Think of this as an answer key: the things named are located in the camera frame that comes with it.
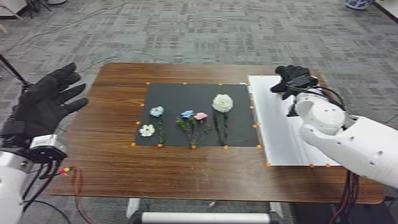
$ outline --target flower stem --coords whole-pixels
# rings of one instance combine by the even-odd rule
[[[164,118],[159,118],[159,144],[166,144]]]

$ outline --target white board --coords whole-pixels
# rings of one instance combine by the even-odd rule
[[[267,159],[272,166],[340,166],[322,151],[304,142],[299,136],[301,117],[286,117],[294,96],[283,100],[270,92],[279,83],[279,76],[249,76],[254,97],[256,116],[265,144]]]

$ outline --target white cylinder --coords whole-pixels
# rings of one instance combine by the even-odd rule
[[[151,224],[267,224],[270,215],[262,213],[175,213],[146,212],[143,223]]]

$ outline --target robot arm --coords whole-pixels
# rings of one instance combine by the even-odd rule
[[[306,91],[295,92],[295,77],[302,79],[310,73],[292,73],[292,70],[294,110],[304,121],[301,137],[306,143],[359,176],[398,188],[398,131],[366,117],[350,116],[313,88],[313,83],[308,86],[301,83]]]
[[[82,98],[66,101],[84,92],[86,85],[70,88],[80,80],[77,66],[70,64],[52,72],[22,92],[20,103],[2,129],[0,144],[0,223],[16,224],[36,196],[22,197],[25,181],[34,164],[48,164],[41,179],[50,183],[59,165],[68,157],[66,147],[54,135],[64,117],[87,105]]]

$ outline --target black cable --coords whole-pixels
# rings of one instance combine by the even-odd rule
[[[39,197],[39,195],[41,195],[43,191],[47,190],[47,187],[48,187],[48,185],[50,185],[50,183],[52,183],[52,180],[54,180],[54,177],[55,177],[55,174],[57,174],[57,171],[59,171],[59,167],[61,167],[61,161],[54,161],[54,163],[55,163],[55,167],[54,167],[52,175],[50,175],[50,177],[48,177],[47,183],[45,183],[43,186],[41,186],[39,191],[38,191],[36,194],[34,194],[34,197],[31,198],[31,200],[29,200],[29,202],[27,202],[27,204],[25,204],[25,206],[23,206],[23,212],[27,211],[29,206],[32,205],[32,203],[34,203],[34,201],[36,201],[36,198]]]
[[[39,168],[39,170],[38,170],[38,173],[36,173],[36,175],[34,175],[34,179],[32,179],[31,184],[29,184],[29,188],[27,188],[25,193],[23,193],[23,197],[22,197],[23,200],[25,200],[25,198],[27,198],[27,196],[29,196],[29,192],[31,192],[34,183],[36,183],[36,181],[38,181],[38,178],[39,178],[39,175],[41,175],[43,168],[45,168],[45,165],[41,164],[41,168]]]
[[[47,166],[48,166],[48,164],[43,165],[43,169],[45,169]],[[41,170],[41,169],[32,170],[29,173],[34,173],[34,172],[38,172],[39,170]]]
[[[324,95],[324,94],[320,94],[320,93],[317,93],[317,92],[313,92],[313,91],[310,91],[308,89],[304,89],[304,88],[299,88],[299,87],[295,87],[295,86],[288,86],[288,88],[294,90],[294,91],[297,91],[297,92],[301,92],[301,93],[310,93],[310,94],[315,94],[317,96],[322,96],[324,98],[327,98],[327,100],[331,101],[331,103],[342,108],[342,110],[345,111],[345,105],[327,96],[327,95]]]
[[[70,218],[68,218],[68,215],[66,215],[66,213],[61,211],[61,209],[55,207],[55,205],[52,205],[48,202],[39,201],[39,200],[34,200],[32,203],[41,203],[41,204],[48,205],[48,206],[55,209],[55,211],[59,212],[59,214],[63,215],[68,224],[71,224],[71,220],[70,220]]]
[[[315,88],[327,90],[334,94],[334,96],[340,98],[342,107],[345,108],[345,100],[343,100],[343,97],[340,96],[338,92],[324,86],[315,86]]]

